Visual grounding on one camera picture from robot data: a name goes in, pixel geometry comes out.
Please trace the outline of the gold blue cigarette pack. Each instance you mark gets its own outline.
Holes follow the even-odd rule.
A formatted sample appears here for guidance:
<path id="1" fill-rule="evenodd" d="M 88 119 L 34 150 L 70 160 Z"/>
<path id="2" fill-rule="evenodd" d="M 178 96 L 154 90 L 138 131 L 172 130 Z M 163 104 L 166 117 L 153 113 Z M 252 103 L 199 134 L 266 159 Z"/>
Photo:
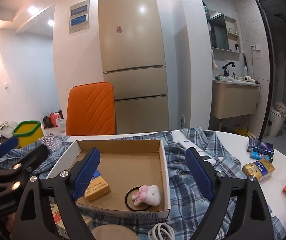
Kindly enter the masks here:
<path id="1" fill-rule="evenodd" d="M 108 194 L 110 192 L 110 186 L 106 180 L 102 177 L 98 170 L 95 171 L 87 189 L 84 194 L 86 199 L 90 202 Z"/>

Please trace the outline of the pink white plush bunny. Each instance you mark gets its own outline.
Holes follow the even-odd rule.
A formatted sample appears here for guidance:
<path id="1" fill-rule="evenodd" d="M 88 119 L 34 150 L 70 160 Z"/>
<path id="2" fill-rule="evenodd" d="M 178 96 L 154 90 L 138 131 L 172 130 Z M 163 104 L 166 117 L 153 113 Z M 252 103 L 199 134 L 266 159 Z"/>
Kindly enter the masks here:
<path id="1" fill-rule="evenodd" d="M 132 195 L 134 206 L 142 203 L 150 206 L 158 206 L 161 203 L 161 194 L 157 185 L 143 185 L 139 187 L 138 192 Z"/>

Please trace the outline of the pile of beige cloth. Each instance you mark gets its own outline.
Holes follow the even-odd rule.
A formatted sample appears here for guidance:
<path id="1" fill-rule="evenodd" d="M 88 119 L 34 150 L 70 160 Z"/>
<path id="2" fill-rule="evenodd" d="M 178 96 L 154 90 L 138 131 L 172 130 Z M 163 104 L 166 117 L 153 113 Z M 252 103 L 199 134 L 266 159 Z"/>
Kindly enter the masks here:
<path id="1" fill-rule="evenodd" d="M 15 121 L 4 121 L 0 122 L 0 138 L 4 137 L 10 139 L 13 137 L 13 131 L 18 126 L 18 123 Z"/>

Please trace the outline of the yellow bin with green rim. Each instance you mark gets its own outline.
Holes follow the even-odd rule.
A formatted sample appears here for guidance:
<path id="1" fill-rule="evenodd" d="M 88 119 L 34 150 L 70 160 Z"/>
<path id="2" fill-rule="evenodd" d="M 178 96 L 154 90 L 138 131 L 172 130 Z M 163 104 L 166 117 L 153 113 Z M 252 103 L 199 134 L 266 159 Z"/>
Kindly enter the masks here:
<path id="1" fill-rule="evenodd" d="M 21 148 L 44 137 L 41 122 L 37 120 L 20 122 L 13 130 L 12 135 L 18 139 L 18 146 Z"/>

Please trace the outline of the gold blue pack on table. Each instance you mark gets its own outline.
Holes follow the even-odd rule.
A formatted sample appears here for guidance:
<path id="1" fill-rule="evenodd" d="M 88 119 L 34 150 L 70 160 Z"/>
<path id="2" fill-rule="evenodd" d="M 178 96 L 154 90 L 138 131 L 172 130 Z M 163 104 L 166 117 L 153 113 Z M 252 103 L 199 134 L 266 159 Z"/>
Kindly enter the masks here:
<path id="1" fill-rule="evenodd" d="M 254 176 L 258 181 L 270 177 L 274 170 L 275 167 L 265 158 L 245 164 L 242 168 L 246 176 Z"/>

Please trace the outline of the red bag on floor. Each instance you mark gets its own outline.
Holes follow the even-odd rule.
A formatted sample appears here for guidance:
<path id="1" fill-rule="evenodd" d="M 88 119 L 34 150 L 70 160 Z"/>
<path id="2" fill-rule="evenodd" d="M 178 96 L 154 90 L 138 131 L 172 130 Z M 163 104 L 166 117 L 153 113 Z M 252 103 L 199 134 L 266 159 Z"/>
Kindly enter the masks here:
<path id="1" fill-rule="evenodd" d="M 49 120 L 53 127 L 57 127 L 57 119 L 60 119 L 61 115 L 59 112 L 51 113 L 49 116 Z"/>

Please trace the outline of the blue plaid shirt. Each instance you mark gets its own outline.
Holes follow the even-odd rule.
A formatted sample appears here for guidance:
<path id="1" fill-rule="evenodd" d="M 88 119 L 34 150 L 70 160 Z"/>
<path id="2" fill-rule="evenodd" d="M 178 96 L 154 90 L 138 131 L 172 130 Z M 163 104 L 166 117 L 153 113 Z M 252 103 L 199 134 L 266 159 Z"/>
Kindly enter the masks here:
<path id="1" fill-rule="evenodd" d="M 216 160 L 215 169 L 222 170 L 229 177 L 245 179 L 246 175 L 241 171 L 241 163 L 233 157 L 220 142 L 214 132 L 203 131 L 201 128 L 185 128 L 183 134 L 199 148 Z M 58 162 L 59 157 L 68 149 L 72 141 L 69 137 L 60 135 L 54 137 L 61 144 L 55 150 L 49 150 L 48 158 L 33 172 L 40 179 L 45 179 L 50 170 Z M 154 134 L 122 138 L 120 140 L 162 140 L 166 155 L 171 211 L 166 220 L 138 220 L 116 218 L 103 215 L 93 216 L 93 227 L 106 224 L 118 224 L 133 230 L 140 239 L 148 239 L 148 231 L 156 224 L 165 222 L 170 225 L 175 233 L 175 239 L 190 239 L 196 227 L 201 222 L 210 204 L 200 193 L 185 161 L 185 150 L 173 139 L 172 132 L 158 132 Z M 21 157 L 27 155 L 32 149 L 41 144 L 36 141 L 21 149 L 8 152 L 0 158 L 0 170 L 11 168 Z M 223 225 L 216 239 L 223 239 L 227 234 L 236 204 L 236 197 L 231 198 Z M 282 239 L 286 231 L 277 216 L 271 217 L 274 228 L 274 239 Z"/>

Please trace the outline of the dark blue box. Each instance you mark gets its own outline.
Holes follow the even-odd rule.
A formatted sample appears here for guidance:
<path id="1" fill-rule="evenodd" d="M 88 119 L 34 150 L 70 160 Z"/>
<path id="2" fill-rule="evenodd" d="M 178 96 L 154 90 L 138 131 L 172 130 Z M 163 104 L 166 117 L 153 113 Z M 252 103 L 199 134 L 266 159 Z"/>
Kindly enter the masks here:
<path id="1" fill-rule="evenodd" d="M 250 157 L 253 159 L 266 158 L 272 162 L 274 156 L 274 146 L 271 143 L 260 141 L 256 138 L 250 138 L 247 146 L 247 152 L 250 152 Z"/>

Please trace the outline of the round beige wooden disc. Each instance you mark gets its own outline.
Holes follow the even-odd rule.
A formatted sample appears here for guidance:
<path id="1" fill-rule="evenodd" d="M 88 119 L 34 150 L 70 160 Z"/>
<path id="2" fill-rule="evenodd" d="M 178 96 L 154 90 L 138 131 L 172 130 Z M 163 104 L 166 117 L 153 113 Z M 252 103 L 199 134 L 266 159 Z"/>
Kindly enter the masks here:
<path id="1" fill-rule="evenodd" d="M 139 240 L 131 229 L 120 225 L 101 225 L 91 230 L 97 240 Z"/>

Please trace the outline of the orange padded chair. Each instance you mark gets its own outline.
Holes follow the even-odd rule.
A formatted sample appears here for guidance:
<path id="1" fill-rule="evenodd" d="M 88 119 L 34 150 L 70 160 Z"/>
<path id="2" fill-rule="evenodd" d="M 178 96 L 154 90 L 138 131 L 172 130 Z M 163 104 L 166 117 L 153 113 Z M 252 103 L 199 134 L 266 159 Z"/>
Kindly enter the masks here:
<path id="1" fill-rule="evenodd" d="M 69 92 L 66 135 L 113 135 L 116 133 L 114 87 L 97 82 L 73 87 Z"/>

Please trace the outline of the shallow cardboard box tray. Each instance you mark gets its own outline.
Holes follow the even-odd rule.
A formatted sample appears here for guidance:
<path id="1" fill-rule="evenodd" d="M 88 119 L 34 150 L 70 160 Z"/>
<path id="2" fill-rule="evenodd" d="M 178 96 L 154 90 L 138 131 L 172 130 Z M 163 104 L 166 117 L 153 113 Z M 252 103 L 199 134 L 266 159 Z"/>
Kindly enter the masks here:
<path id="1" fill-rule="evenodd" d="M 48 178 L 70 170 L 91 148 L 100 151 L 98 171 L 110 192 L 90 202 L 77 200 L 82 213 L 95 213 L 130 219 L 166 219 L 170 213 L 169 178 L 164 145 L 161 140 L 82 140 L 73 142 L 54 165 Z M 132 195 L 142 185 L 157 185 L 161 203 L 155 207 L 133 206 Z"/>

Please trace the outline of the bathroom vanity cabinet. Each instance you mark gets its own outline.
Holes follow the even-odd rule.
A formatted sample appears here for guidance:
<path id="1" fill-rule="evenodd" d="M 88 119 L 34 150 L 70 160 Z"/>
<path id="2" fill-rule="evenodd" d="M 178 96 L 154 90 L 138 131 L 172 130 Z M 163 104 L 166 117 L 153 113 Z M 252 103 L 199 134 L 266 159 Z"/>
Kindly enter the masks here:
<path id="1" fill-rule="evenodd" d="M 258 84 L 237 81 L 212 82 L 212 115 L 217 119 L 255 114 L 259 102 Z"/>

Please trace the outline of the hair dryer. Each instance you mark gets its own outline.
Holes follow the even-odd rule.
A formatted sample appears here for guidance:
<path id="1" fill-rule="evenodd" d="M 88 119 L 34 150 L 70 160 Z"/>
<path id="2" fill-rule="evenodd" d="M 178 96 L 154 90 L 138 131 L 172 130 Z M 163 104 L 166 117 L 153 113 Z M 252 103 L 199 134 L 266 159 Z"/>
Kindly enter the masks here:
<path id="1" fill-rule="evenodd" d="M 245 77 L 244 77 L 244 81 L 246 81 L 246 82 L 251 82 L 251 83 L 255 83 L 255 84 L 259 84 L 259 82 L 258 82 L 256 79 L 253 79 L 253 78 L 250 77 L 250 76 L 245 76 Z"/>

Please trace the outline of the black faucet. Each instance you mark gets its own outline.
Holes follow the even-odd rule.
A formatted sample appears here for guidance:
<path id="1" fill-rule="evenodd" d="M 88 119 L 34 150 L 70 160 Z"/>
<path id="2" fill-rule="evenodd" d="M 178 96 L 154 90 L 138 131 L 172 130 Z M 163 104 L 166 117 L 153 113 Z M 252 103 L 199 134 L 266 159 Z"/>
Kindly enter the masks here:
<path id="1" fill-rule="evenodd" d="M 225 64 L 222 69 L 224 70 L 223 76 L 229 77 L 230 76 L 230 71 L 228 70 L 228 67 L 231 66 L 234 68 L 236 65 L 233 61 L 230 61 L 229 63 Z"/>

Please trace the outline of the beige three-door refrigerator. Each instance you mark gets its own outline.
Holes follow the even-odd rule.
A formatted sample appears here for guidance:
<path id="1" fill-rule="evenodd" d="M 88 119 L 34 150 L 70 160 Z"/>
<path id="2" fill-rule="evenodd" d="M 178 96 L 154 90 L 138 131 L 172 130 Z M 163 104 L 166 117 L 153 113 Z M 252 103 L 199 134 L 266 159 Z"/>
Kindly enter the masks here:
<path id="1" fill-rule="evenodd" d="M 98 0 L 104 81 L 114 87 L 117 132 L 169 128 L 166 61 L 156 0 Z"/>

